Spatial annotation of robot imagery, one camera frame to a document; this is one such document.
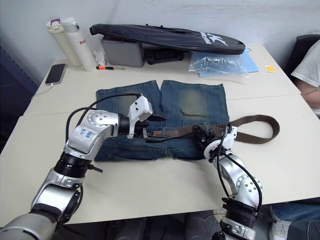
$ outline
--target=white wall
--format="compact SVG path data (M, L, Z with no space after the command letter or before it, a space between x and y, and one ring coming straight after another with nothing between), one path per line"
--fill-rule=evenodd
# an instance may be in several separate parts
M73 16L92 49L101 36L93 24L164 25L234 37L265 45L286 65L296 36L320 29L320 0L1 0L2 45L40 82L54 59L64 58L46 22Z

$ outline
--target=jeans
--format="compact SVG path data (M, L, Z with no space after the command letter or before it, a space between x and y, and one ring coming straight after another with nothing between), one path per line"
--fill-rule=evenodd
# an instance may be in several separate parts
M112 89L100 89L97 99L123 93L142 93L152 105L155 114L167 117L166 121L149 121L147 131L166 130L193 124L220 125L229 121L223 85L188 84L172 80L162 83L161 91L155 80ZM135 97L120 96L97 104L98 109L127 115ZM155 160L172 157L184 160L203 159L203 150L193 136L169 139L165 142L146 143L143 139L127 136L106 139L95 161Z
M272 210L281 220L320 221L320 197L272 204Z

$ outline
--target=sneaker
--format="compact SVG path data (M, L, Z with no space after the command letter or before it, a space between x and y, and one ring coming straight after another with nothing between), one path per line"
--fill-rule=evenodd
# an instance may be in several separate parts
M281 220L272 210L270 206L271 217L276 220L269 229L269 240L286 240L288 236L290 221Z

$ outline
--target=robotic arm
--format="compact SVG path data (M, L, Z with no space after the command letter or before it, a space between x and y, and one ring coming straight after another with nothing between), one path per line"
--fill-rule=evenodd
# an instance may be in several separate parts
M131 139L137 132L142 132L141 136L151 143L168 139L166 136L148 136L145 128L147 119L165 120L152 114L152 106L144 96L130 106L128 117L104 110L92 111L87 121L72 132L59 161L50 169L34 197L31 211L1 228L0 239L50 240L56 227L67 223L79 207L81 193L78 188L82 186L87 170L102 172L91 163L105 139L118 135L127 135ZM205 158L213 163L231 189L228 198L222 199L227 210L220 222L222 231L212 239L254 240L256 232L253 226L261 205L263 186L230 150L237 128L230 126L222 137L213 136L210 132L207 134L198 125L193 126L193 131L201 140Z

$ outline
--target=water bottle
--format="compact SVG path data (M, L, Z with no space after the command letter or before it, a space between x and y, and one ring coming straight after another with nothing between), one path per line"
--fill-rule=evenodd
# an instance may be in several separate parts
M82 63L78 58L78 55L74 51L66 33L64 27L61 25L61 21L59 18L53 19L46 23L46 27L48 32L54 38L58 46L63 51L70 65L78 67L81 66Z
M61 19L61 24L84 69L88 72L95 71L97 65L96 60L76 20L73 17L66 17Z

